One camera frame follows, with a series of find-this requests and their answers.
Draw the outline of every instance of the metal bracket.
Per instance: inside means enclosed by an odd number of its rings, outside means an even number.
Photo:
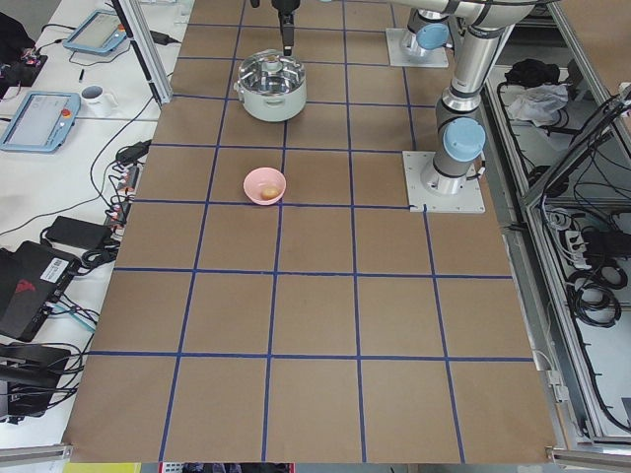
[[[434,152],[403,152],[407,200],[411,212],[483,214],[485,211],[482,191],[477,179],[468,180],[456,195],[439,195],[430,192],[421,182],[421,170],[434,159]],[[471,165],[467,175],[475,175]]]
[[[71,453],[72,445],[67,444],[4,448],[0,450],[0,469],[10,466],[67,460],[70,458]]]
[[[440,47],[429,51],[424,56],[412,56],[407,54],[401,47],[401,41],[407,30],[398,28],[387,28],[387,52],[390,57],[390,66],[402,67],[432,67],[447,68],[450,63],[447,60],[445,49]]]

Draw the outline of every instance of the black cloth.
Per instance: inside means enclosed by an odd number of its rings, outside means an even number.
[[[527,89],[543,84],[558,84],[561,71],[556,64],[545,64],[537,59],[525,59],[516,63],[504,74],[509,84],[518,84]]]
[[[17,20],[0,12],[0,62],[11,64],[19,61],[22,50],[35,46],[35,41]]]

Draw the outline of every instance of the white mug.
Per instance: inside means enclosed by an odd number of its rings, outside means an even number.
[[[81,91],[81,98],[93,114],[99,118],[110,116],[118,107],[118,101],[111,92],[104,91],[101,86],[86,87]]]

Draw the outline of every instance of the white pot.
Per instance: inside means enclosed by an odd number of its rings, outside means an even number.
[[[284,121],[305,107],[305,78],[300,61],[268,49],[244,61],[234,87],[250,115],[263,121]]]

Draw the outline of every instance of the power strip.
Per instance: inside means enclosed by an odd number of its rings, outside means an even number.
[[[183,463],[160,463],[160,473],[181,473],[184,469]]]
[[[570,252],[570,257],[572,259],[572,264],[576,269],[592,269],[592,266],[588,264],[588,261],[585,257],[585,252],[588,247],[583,240],[583,235],[581,232],[576,230],[566,230],[565,231],[565,243]]]

